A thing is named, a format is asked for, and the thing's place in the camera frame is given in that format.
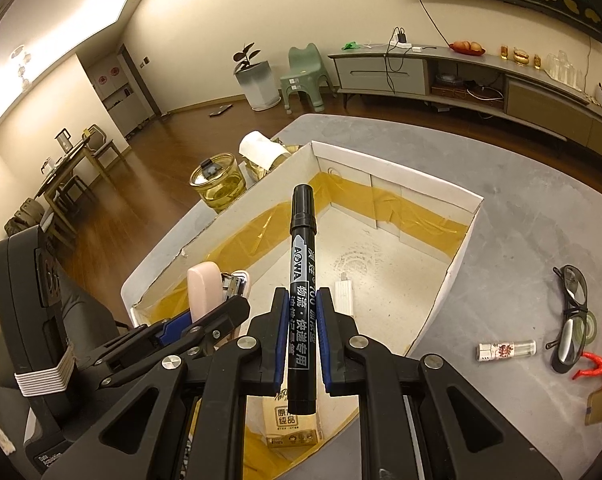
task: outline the white storage box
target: white storage box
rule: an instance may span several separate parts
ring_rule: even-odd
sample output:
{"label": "white storage box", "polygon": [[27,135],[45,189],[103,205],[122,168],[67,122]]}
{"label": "white storage box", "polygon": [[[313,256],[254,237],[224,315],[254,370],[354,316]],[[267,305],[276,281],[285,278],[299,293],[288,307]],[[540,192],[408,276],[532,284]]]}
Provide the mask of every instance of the white storage box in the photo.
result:
{"label": "white storage box", "polygon": [[[274,289],[289,287],[290,200],[301,183],[315,190],[316,287],[333,287],[345,272],[359,333],[405,354],[454,282],[482,197],[321,142],[301,148],[187,244],[132,307],[136,324],[186,310],[186,271],[205,260],[223,272],[247,270],[251,319],[267,312]],[[327,441],[356,415],[358,399],[329,397],[319,364],[317,372],[317,409]],[[246,422],[265,435],[261,399],[248,399]]]}

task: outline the wooden floor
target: wooden floor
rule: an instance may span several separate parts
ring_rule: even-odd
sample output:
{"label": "wooden floor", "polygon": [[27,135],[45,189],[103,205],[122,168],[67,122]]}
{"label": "wooden floor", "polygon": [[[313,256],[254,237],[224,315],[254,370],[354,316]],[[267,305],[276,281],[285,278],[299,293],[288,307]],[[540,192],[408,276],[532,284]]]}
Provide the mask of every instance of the wooden floor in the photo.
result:
{"label": "wooden floor", "polygon": [[[327,114],[350,115],[427,126],[489,142],[539,160],[602,193],[602,160],[580,146],[499,119],[483,120],[470,110],[435,112],[421,102],[401,98],[356,96],[343,108],[340,99],[325,97]],[[198,108],[155,120],[130,140],[128,165],[111,168],[116,189],[94,186],[98,203],[80,200],[73,219],[76,250],[60,248],[59,259],[75,281],[108,306],[118,320],[128,321],[121,300],[123,282],[159,240],[199,200],[188,185],[193,169],[221,152],[238,155],[241,138],[252,130],[272,137],[294,118],[311,111],[305,100],[291,99],[295,115],[283,105],[254,112],[236,102],[221,116],[217,108]]]}

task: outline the green plastic chair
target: green plastic chair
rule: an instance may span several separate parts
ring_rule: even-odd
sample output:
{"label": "green plastic chair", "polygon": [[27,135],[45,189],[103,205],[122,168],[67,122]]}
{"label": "green plastic chair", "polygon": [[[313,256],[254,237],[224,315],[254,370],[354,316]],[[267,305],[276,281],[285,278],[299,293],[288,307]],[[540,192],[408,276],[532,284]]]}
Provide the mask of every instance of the green plastic chair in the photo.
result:
{"label": "green plastic chair", "polygon": [[314,43],[309,43],[304,49],[293,46],[287,53],[287,60],[290,63],[290,72],[281,76],[281,94],[286,106],[286,114],[292,113],[289,102],[292,92],[305,92],[312,101],[315,112],[324,111],[325,106],[323,106],[323,99],[319,92],[320,79],[324,77],[332,95],[336,97],[337,94],[330,81],[328,71],[325,69],[319,49]]}

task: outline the glasses lens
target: glasses lens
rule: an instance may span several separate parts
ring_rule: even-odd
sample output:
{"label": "glasses lens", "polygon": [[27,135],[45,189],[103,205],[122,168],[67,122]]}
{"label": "glasses lens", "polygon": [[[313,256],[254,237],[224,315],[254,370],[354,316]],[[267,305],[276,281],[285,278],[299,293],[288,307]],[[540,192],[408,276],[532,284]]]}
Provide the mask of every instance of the glasses lens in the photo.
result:
{"label": "glasses lens", "polygon": [[586,330],[580,317],[571,317],[565,322],[559,342],[559,361],[573,365],[583,352]]}
{"label": "glasses lens", "polygon": [[571,267],[565,267],[563,272],[563,283],[568,294],[579,305],[585,304],[585,289],[581,283],[580,275]]}

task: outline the silver screw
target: silver screw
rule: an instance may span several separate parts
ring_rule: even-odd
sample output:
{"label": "silver screw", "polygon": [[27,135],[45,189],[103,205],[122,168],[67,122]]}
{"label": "silver screw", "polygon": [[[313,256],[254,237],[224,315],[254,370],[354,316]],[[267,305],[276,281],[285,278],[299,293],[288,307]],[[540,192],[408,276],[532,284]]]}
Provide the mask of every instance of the silver screw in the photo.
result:
{"label": "silver screw", "polygon": [[367,337],[363,335],[353,335],[350,338],[350,346],[354,348],[365,348],[367,343]]}
{"label": "silver screw", "polygon": [[423,360],[423,362],[428,368],[432,368],[433,370],[438,370],[439,368],[441,368],[443,366],[443,357],[441,357],[440,355],[436,355],[436,354],[428,354],[425,356],[425,359]]}
{"label": "silver screw", "polygon": [[244,350],[249,350],[257,346],[257,340],[252,336],[244,335],[243,337],[239,338],[239,341],[236,342],[236,345]]}
{"label": "silver screw", "polygon": [[161,366],[166,370],[174,370],[181,365],[181,358],[178,355],[168,355],[161,360]]}

